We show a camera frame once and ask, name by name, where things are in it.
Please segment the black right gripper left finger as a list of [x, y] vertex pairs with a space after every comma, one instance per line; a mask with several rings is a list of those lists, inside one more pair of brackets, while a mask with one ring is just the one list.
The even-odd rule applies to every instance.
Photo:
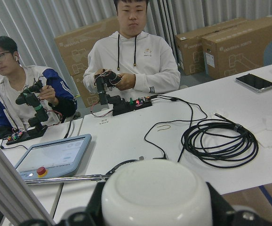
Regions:
[[71, 214], [67, 219], [61, 220], [57, 226], [104, 226], [101, 201], [104, 185], [105, 182], [96, 185], [84, 211]]

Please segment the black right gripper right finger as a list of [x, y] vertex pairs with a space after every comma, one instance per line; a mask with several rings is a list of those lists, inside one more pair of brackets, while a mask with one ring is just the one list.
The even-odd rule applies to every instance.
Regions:
[[262, 226], [263, 220], [251, 211], [236, 211], [216, 190], [207, 182], [212, 208], [213, 226]]

